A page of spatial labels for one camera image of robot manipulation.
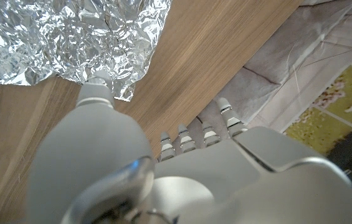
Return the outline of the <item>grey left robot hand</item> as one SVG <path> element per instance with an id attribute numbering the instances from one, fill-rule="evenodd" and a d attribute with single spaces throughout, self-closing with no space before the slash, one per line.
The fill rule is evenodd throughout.
<path id="1" fill-rule="evenodd" d="M 178 128 L 155 158 L 131 117 L 113 107 L 104 70 L 45 137 L 28 178 L 29 223 L 352 223 L 352 182 L 334 163 L 271 129 L 248 129 L 225 98 L 229 138 L 204 123 L 198 148 Z"/>

